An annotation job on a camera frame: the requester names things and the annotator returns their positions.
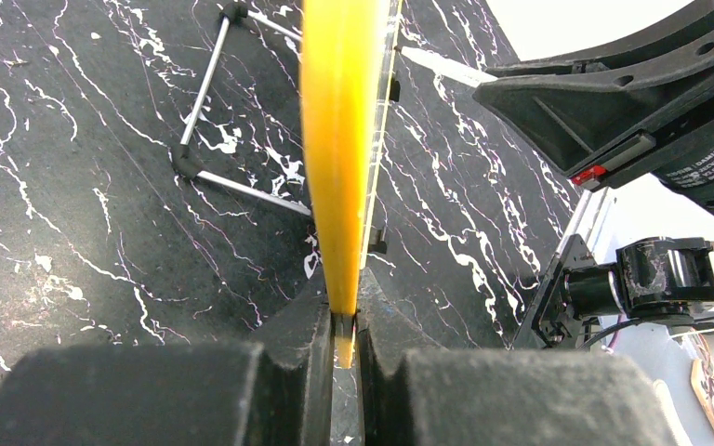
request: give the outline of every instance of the yellow object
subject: yellow object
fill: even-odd
[[[389,0],[304,0],[305,169],[330,310],[353,316]],[[350,366],[338,345],[341,365]]]

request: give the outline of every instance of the black joint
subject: black joint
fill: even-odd
[[[371,235],[368,242],[368,253],[386,254],[387,242],[384,240],[385,231],[371,229]]]
[[[239,23],[242,19],[247,19],[247,5],[244,3],[231,2],[220,11],[220,22],[228,19],[230,24]]]
[[[390,94],[388,98],[393,102],[401,100],[401,82],[395,75],[390,78]]]
[[[183,144],[171,146],[171,165],[178,174],[187,179],[195,178],[204,170],[201,162],[190,157],[190,147]]]

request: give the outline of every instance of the white stick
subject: white stick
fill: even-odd
[[[261,14],[260,12],[249,11],[249,12],[247,13],[247,17],[249,17],[249,18],[251,18],[251,19],[257,21],[258,23],[263,24],[264,26],[266,26],[266,27],[268,27],[268,28],[274,29],[275,31],[277,31],[278,33],[281,33],[281,34],[285,35],[285,36],[288,37],[289,39],[296,40],[296,41],[298,41],[298,42],[302,42],[302,36],[301,36],[301,35],[299,35],[299,34],[293,32],[293,31],[287,30],[286,28],[284,28],[283,26],[281,26],[281,25],[275,23],[274,21],[270,21],[269,19],[267,19],[267,16],[265,16],[264,14]]]
[[[231,181],[230,179],[227,179],[224,177],[219,177],[219,176],[212,174],[210,172],[206,172],[205,170],[201,171],[196,177],[198,177],[200,179],[205,179],[206,181],[211,181],[213,183],[217,183],[220,186],[225,186],[229,189],[238,190],[241,193],[246,193],[247,195],[251,195],[251,196],[256,197],[260,200],[264,200],[265,202],[277,204],[277,205],[282,206],[286,209],[290,209],[294,212],[298,212],[298,213],[302,214],[303,216],[311,216],[311,210],[301,204],[291,203],[291,202],[288,202],[282,198],[276,197],[274,195],[269,195],[267,192],[262,192],[261,190],[255,190],[252,188],[248,188],[245,185],[239,184],[235,181]]]
[[[408,46],[401,47],[401,54],[416,63],[417,65],[428,68],[429,70],[449,77],[461,84],[469,85],[472,88],[477,88],[478,85],[493,82],[496,80],[494,76],[480,70],[456,62],[448,58],[444,58],[431,51],[426,51],[420,48],[410,48]]]
[[[220,51],[223,50],[223,43],[226,41],[226,34],[229,32],[229,20],[223,18],[223,23],[220,24],[220,33],[218,40],[215,42],[215,49],[212,50],[212,56],[209,57],[209,65],[204,73],[204,80],[201,81],[201,88],[198,89],[198,96],[195,98],[195,104],[192,106],[192,113],[187,119],[187,126],[182,135],[182,145],[187,145],[192,137],[192,130],[195,128],[195,123],[198,122],[198,114],[201,112],[201,107],[204,106],[206,98],[206,90],[209,89],[209,84],[212,83],[212,76],[215,74],[215,69],[218,66],[218,58]]]

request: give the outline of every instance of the folding stand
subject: folding stand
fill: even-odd
[[[218,40],[215,42],[215,48],[212,50],[212,56],[209,59],[209,65],[206,67],[206,73],[204,74],[204,80],[201,82],[201,88],[198,90],[198,96],[195,99],[195,104],[192,106],[192,113],[185,126],[184,134],[182,135],[182,140],[177,146],[171,148],[171,164],[174,166],[180,175],[187,179],[200,178],[206,181],[217,183],[220,186],[225,186],[226,188],[232,190],[238,190],[247,195],[256,197],[268,203],[277,204],[286,209],[298,212],[303,216],[311,216],[311,210],[306,206],[299,203],[291,203],[280,197],[262,192],[261,190],[255,190],[249,188],[245,185],[231,181],[225,177],[215,175],[211,172],[205,170],[203,164],[199,161],[190,157],[190,139],[192,138],[192,130],[195,128],[195,124],[198,122],[198,115],[201,113],[201,108],[204,105],[204,99],[206,98],[206,92],[209,89],[209,84],[212,82],[212,76],[215,74],[215,68],[218,66],[218,57],[223,49],[223,43],[226,40],[226,34],[229,31],[229,26],[236,24],[241,19],[251,18],[258,23],[261,23],[268,28],[272,28],[285,35],[286,37],[296,40],[297,42],[302,41],[302,36],[293,33],[286,28],[269,21],[263,14],[253,12],[247,9],[247,5],[241,3],[230,3],[227,4],[223,10],[220,12],[220,31],[218,34]]]

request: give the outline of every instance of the marble countertop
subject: marble countertop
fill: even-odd
[[[299,31],[299,2],[252,5]],[[309,219],[171,168],[218,12],[0,0],[0,382],[41,347],[244,337],[321,266]],[[473,0],[404,5],[400,43],[478,69],[517,60]],[[310,205],[298,51],[234,27],[192,145],[209,170]],[[368,263],[442,346],[506,347],[578,190],[468,87],[395,68],[374,215],[390,249]]]

